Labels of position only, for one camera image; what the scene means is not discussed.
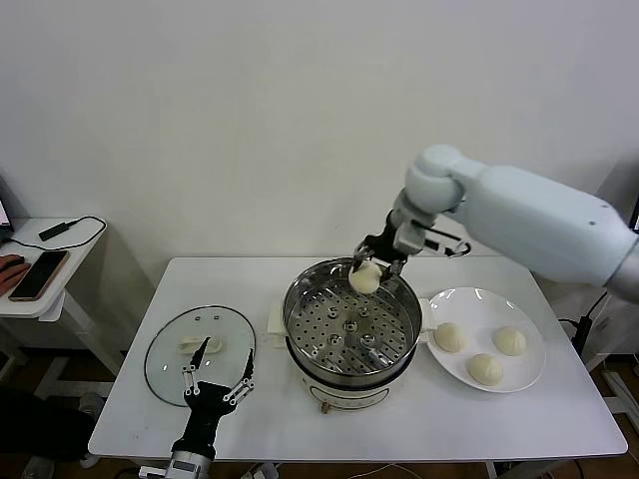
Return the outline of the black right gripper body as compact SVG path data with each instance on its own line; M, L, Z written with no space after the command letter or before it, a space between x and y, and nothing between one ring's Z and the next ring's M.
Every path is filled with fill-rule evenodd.
M383 231L366 237L366 247L372 251L371 256L386 263L407 261L407 255L393 246L395 234L396 227L391 221L391 214L388 214Z

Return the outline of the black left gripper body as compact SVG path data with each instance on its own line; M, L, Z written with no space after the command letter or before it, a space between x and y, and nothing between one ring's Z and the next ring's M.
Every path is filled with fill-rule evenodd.
M195 394L194 387L184 393L191 412L182 437L174 443L175 451L215 452L219 422L235 411L234 405L224 401L231 392L228 386L199 381L198 389L198 394Z

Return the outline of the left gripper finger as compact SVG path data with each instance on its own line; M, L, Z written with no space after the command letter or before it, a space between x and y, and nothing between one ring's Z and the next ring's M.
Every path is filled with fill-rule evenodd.
M198 349L194 352L189 364L182 368L185 396L200 394L198 371L202 364L210 339L211 338L209 336L204 339Z
M247 363L239 383L223 397L223 401L229 404L239 404L255 389L254 382L255 351L250 350Z

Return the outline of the reddish person hand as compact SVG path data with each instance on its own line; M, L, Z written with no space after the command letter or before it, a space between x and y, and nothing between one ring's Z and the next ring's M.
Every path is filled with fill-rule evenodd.
M30 266L31 264L21 255L2 255L0 257L0 295L6 294L15 287Z

